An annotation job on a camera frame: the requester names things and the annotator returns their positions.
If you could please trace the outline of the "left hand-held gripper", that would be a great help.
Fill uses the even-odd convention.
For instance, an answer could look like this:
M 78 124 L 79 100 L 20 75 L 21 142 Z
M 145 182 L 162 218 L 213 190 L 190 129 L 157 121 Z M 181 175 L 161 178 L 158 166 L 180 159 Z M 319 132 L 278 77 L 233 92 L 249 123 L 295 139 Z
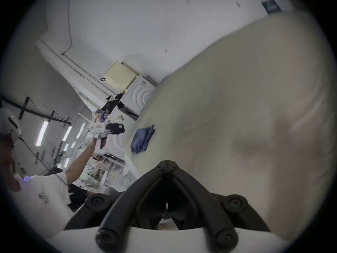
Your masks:
M 89 126 L 90 137 L 96 140 L 106 141 L 109 134 L 119 135 L 124 132 L 124 124 L 120 123 L 94 122 Z

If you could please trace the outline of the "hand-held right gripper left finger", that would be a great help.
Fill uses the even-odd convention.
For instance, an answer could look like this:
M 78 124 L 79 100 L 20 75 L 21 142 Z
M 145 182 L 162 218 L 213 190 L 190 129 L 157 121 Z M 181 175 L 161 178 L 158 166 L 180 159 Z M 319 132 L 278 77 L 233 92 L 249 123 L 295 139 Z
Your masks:
M 95 236 L 97 245 L 120 246 L 138 204 L 149 190 L 162 181 L 167 171 L 167 163 L 161 161 L 126 191 L 116 196 L 102 193 L 90 195 L 64 230 L 87 229 L 101 220 Z

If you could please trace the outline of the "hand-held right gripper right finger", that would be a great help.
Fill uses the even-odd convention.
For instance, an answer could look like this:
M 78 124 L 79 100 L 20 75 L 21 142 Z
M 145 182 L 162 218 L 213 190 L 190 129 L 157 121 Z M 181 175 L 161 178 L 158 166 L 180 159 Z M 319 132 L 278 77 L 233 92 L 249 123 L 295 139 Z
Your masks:
M 236 246 L 239 238 L 235 228 L 270 232 L 261 216 L 241 195 L 222 196 L 210 193 L 174 161 L 167 161 L 167 173 L 188 200 L 196 207 L 213 246 Z

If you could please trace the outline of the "person's left hand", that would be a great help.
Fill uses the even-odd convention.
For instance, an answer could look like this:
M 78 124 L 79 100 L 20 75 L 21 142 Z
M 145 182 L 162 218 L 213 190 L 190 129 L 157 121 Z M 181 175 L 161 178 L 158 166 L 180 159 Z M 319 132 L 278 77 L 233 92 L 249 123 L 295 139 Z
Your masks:
M 92 152 L 92 157 L 97 155 L 103 155 L 105 153 L 105 143 L 107 138 L 93 138 L 92 144 L 94 144 L 94 150 Z

